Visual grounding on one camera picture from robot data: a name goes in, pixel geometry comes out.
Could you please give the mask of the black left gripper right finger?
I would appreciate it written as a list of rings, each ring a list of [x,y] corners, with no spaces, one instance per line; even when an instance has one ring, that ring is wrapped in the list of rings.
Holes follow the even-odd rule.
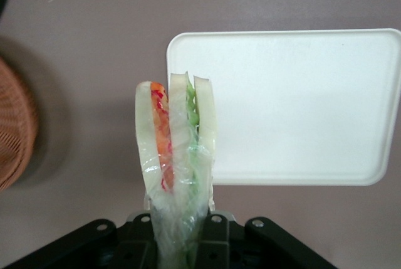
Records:
[[[230,242],[230,224],[236,222],[230,211],[209,208],[200,234],[201,245],[227,245]]]

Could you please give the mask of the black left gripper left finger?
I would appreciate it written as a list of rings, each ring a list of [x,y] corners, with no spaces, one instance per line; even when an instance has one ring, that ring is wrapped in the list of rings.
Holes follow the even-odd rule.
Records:
[[[127,239],[133,241],[147,241],[155,243],[154,229],[151,217],[151,199],[145,194],[143,209],[130,214],[126,223],[128,224]]]

